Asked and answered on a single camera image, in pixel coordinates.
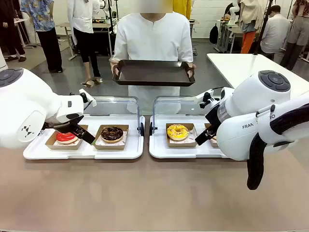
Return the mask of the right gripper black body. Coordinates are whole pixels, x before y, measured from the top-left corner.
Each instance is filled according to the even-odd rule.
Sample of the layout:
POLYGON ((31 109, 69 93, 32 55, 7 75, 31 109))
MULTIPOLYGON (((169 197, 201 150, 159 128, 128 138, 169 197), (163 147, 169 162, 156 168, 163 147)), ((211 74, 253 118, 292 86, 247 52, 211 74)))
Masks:
POLYGON ((205 118, 208 120, 208 122, 213 125, 219 126, 221 123, 226 120, 226 108, 225 103, 222 103, 221 105, 218 103, 214 107, 211 108, 211 110, 206 114, 205 118))

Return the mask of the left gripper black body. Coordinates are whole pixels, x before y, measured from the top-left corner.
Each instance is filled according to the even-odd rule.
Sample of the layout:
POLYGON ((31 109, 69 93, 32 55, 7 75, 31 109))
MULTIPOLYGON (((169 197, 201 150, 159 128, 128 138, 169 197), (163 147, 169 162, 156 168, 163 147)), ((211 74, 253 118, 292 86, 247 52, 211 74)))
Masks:
POLYGON ((58 132, 83 132, 84 129, 78 124, 83 117, 83 115, 80 116, 77 113, 69 114, 66 115, 67 122, 44 122, 42 129, 55 129, 58 132))

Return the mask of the person's right hand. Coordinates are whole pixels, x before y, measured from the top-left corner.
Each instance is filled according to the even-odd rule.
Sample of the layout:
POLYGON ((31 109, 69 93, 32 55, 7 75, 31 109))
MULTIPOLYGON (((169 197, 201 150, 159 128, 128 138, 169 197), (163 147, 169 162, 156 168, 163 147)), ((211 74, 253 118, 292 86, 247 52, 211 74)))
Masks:
POLYGON ((119 63, 119 59, 117 58, 110 59, 110 66, 111 66, 112 74, 116 74, 116 75, 119 74, 118 63, 119 63))

